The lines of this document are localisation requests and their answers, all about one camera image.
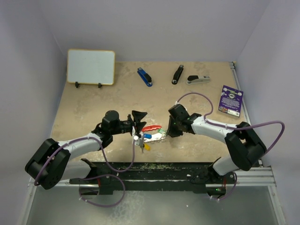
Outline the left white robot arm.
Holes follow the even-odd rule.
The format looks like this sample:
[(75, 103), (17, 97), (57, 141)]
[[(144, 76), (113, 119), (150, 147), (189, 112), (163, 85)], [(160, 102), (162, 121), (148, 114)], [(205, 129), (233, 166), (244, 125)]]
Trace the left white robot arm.
[(35, 186), (51, 189), (62, 179), (70, 160), (89, 152), (103, 151), (112, 143), (114, 135), (130, 133), (132, 138), (140, 140), (146, 125), (142, 119), (146, 115), (146, 112), (133, 110), (126, 120), (120, 120), (117, 111), (109, 110), (85, 136), (60, 142), (48, 138), (28, 161), (25, 171), (34, 179)]

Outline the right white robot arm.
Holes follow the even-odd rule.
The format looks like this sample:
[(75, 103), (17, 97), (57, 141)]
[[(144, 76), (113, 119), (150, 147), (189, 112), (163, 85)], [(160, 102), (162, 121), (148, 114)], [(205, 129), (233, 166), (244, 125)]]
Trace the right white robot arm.
[(198, 113), (188, 114), (181, 104), (172, 106), (168, 112), (170, 116), (167, 134), (170, 137), (190, 133), (207, 136), (226, 144), (229, 156), (217, 159), (210, 166), (208, 177), (213, 183), (220, 183), (226, 174), (235, 170), (250, 170), (267, 151), (257, 133), (250, 129), (246, 122), (233, 125), (233, 128), (224, 123), (214, 126)]

